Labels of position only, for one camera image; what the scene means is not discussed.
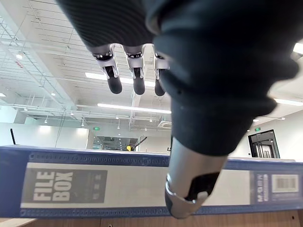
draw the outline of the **doorway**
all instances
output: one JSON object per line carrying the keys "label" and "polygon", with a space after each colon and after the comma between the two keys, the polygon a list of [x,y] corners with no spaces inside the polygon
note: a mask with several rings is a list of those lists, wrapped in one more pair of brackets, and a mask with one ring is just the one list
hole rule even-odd
{"label": "doorway", "polygon": [[274,130],[248,136],[252,157],[280,158]]}

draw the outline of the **ceiling light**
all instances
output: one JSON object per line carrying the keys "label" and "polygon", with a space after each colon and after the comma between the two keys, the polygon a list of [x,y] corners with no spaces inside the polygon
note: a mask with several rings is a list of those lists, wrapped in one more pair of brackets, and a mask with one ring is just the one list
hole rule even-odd
{"label": "ceiling light", "polygon": [[46,119],[44,120],[44,124],[47,124],[47,118],[48,118],[48,116],[46,116]]}
{"label": "ceiling light", "polygon": [[286,99],[274,99],[277,103],[285,104],[285,105],[295,105],[295,106],[303,106],[302,102],[292,101],[292,100],[286,100]]}
{"label": "ceiling light", "polygon": [[16,58],[18,59],[22,59],[24,57],[24,53],[22,51],[19,51],[17,54],[16,54]]}
{"label": "ceiling light", "polygon": [[[105,74],[97,74],[97,73],[90,73],[86,72],[85,76],[90,79],[100,79],[100,80],[107,80],[107,76]],[[132,78],[123,78],[120,77],[120,81],[123,84],[133,84],[134,80]],[[155,87],[155,82],[153,81],[144,81],[146,87]]]}
{"label": "ceiling light", "polygon": [[132,110],[132,111],[137,111],[137,112],[171,114],[170,110],[149,109],[149,108],[141,108],[141,107],[134,107],[134,106],[110,105],[110,104],[103,104],[103,103],[98,103],[98,106],[103,107],[103,108],[118,109],[118,110]]}
{"label": "ceiling light", "polygon": [[303,44],[296,43],[294,45],[294,52],[303,54]]}

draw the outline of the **fluorescent light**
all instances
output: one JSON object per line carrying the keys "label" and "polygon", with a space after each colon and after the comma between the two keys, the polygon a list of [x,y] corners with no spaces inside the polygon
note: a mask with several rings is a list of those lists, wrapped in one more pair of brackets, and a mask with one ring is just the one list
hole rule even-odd
{"label": "fluorescent light", "polygon": [[294,45],[294,52],[303,54],[303,44],[296,43],[296,44]]}
{"label": "fluorescent light", "polygon": [[[97,73],[90,73],[90,72],[86,72],[85,76],[87,78],[91,78],[91,79],[100,79],[100,80],[107,80],[107,76],[105,74],[97,74]],[[132,78],[124,78],[124,77],[120,77],[120,81],[123,84],[133,84],[134,80]],[[155,87],[155,82],[152,81],[144,81],[144,84],[146,87]]]}
{"label": "fluorescent light", "polygon": [[85,76],[87,78],[91,78],[91,79],[107,80],[107,76],[105,74],[97,74],[97,73],[86,72]]}
{"label": "fluorescent light", "polygon": [[39,132],[40,133],[49,133],[51,131],[51,127],[48,125],[40,125]]}
{"label": "fluorescent light", "polygon": [[86,135],[87,129],[84,128],[77,128],[77,134],[78,135]]}
{"label": "fluorescent light", "polygon": [[118,110],[132,110],[137,112],[171,114],[170,110],[158,110],[158,109],[149,109],[149,108],[141,108],[141,107],[133,107],[133,106],[122,106],[122,105],[109,105],[103,103],[98,103],[98,106],[103,108],[118,109]]}
{"label": "fluorescent light", "polygon": [[278,98],[275,98],[274,100],[280,104],[303,106],[303,102],[297,102],[297,101],[286,100],[286,99],[278,99]]}

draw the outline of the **white wall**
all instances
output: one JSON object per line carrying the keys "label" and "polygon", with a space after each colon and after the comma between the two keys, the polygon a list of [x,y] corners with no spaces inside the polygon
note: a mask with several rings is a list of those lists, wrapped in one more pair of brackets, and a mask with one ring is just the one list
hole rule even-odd
{"label": "white wall", "polygon": [[256,134],[254,128],[257,127],[261,128],[260,132],[274,130],[281,158],[303,162],[303,111],[286,116],[284,121],[272,120],[251,128],[241,140],[233,156],[247,157],[250,153],[248,135]]}
{"label": "white wall", "polygon": [[167,148],[170,148],[170,136],[169,137],[148,136],[147,139],[140,145],[138,151],[169,154],[170,152],[167,151]]}
{"label": "white wall", "polygon": [[93,149],[94,146],[94,133],[90,130],[87,140],[86,149]]}
{"label": "white wall", "polygon": [[248,135],[245,135],[237,148],[230,154],[231,157],[251,157],[250,143],[248,141]]}
{"label": "white wall", "polygon": [[[13,144],[11,128],[17,144],[52,148],[55,147],[59,131],[59,127],[47,125],[0,123],[0,146]],[[88,129],[62,128],[56,147],[86,149],[88,135]]]}
{"label": "white wall", "polygon": [[0,122],[13,123],[17,114],[17,110],[10,106],[0,105]]}

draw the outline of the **black pole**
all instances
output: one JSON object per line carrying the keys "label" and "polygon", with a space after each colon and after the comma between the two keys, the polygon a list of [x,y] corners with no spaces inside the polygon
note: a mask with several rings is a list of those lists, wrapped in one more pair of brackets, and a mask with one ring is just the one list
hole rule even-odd
{"label": "black pole", "polygon": [[10,129],[10,134],[11,134],[11,138],[13,139],[14,145],[16,145],[13,129]]}

